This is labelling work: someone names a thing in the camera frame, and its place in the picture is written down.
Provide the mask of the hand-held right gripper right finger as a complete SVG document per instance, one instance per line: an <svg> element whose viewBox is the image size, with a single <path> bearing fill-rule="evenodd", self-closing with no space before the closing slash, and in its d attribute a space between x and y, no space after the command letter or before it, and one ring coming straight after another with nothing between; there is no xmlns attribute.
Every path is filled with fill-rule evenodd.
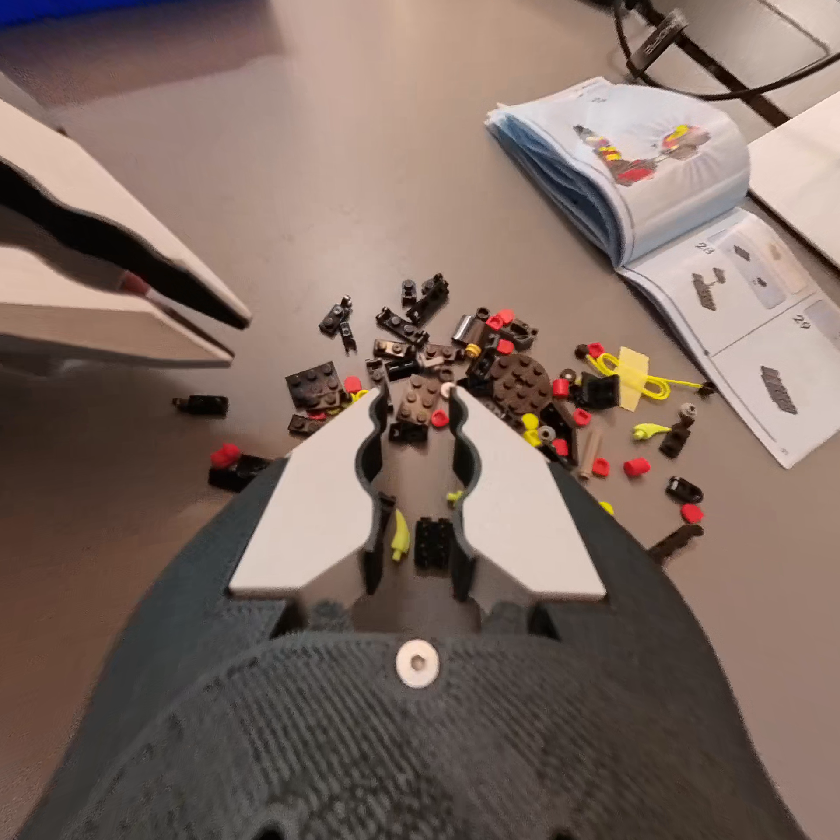
<svg viewBox="0 0 840 840"><path fill-rule="evenodd" d="M455 598L475 603L601 602L606 588L567 507L553 463L456 386L449 396Z"/></svg>

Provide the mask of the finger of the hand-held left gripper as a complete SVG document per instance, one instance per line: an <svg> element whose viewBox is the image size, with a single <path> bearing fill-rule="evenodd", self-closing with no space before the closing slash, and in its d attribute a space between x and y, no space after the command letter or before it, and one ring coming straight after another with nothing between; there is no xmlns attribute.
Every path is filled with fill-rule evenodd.
<svg viewBox="0 0 840 840"><path fill-rule="evenodd" d="M1 362L58 371L73 361L221 369L235 354L122 270L79 254L11 210L1 215Z"/></svg>
<svg viewBox="0 0 840 840"><path fill-rule="evenodd" d="M154 291L246 329L246 305L78 143L1 103L2 206L78 253L108 261Z"/></svg>

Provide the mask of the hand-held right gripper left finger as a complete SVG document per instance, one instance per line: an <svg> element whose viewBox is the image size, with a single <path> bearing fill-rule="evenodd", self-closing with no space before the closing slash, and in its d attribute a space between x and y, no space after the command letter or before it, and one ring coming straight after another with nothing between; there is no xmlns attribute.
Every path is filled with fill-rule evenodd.
<svg viewBox="0 0 840 840"><path fill-rule="evenodd" d="M387 396L374 388L295 447L227 585L238 599L359 601L383 576Z"/></svg>

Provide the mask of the pile of lego pieces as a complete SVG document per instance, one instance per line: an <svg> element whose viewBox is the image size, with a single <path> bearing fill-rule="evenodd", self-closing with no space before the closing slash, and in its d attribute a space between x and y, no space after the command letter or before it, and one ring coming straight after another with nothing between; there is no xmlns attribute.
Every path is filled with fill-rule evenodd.
<svg viewBox="0 0 840 840"><path fill-rule="evenodd" d="M347 353L356 352L350 315L352 300L348 295L334 304L319 324L319 330L329 337L340 334ZM410 322L408 339L400 332L397 324L397 342L374 342L374 358L367 360L367 371L371 384L380 390L386 399L386 415L394 411L388 427L389 440L399 444L425 444L431 427L443 428L449 423L448 397L454 385L452 364L464 358L463 348L428 345L426 334L415 329ZM389 384L407 382L407 391L397 409L393 409ZM325 427L331 417L356 404L368 392L361 388L358 377L348 376L340 382L332 362L306 369L287 377L287 388L296 408L303 413L292 414L288 432L301 438L310 437ZM506 421L512 421L515 430L524 431L524 439L535 444L549 459L566 467L577 466L576 433L581 427L575 420L565 421L558 414L557 423L550 422L549 409L553 404L538 406L526 398L524 408L502 411ZM195 417L225 418L228 414L228 398L222 395L189 395L172 399L176 411ZM210 483L215 487L239 492L256 474L257 466L245 466L246 458L240 450L225 445L220 455L212 456ZM213 476L227 472L241 476L216 480Z"/></svg>

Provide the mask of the lego instruction booklet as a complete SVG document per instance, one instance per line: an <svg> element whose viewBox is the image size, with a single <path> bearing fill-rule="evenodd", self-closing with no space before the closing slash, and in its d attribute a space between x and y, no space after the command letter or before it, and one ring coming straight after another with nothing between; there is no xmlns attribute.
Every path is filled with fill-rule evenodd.
<svg viewBox="0 0 840 840"><path fill-rule="evenodd" d="M838 435L838 305L742 207L748 145L725 112L596 77L485 126L782 467Z"/></svg>

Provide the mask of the blue plastic bin with tag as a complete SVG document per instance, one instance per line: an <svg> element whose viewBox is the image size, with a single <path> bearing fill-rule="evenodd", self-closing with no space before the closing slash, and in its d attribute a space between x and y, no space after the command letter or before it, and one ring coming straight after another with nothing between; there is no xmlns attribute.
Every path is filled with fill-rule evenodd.
<svg viewBox="0 0 840 840"><path fill-rule="evenodd" d="M1 28L26 25L48 18L62 19L113 9L167 3L167 1L1 1Z"/></svg>

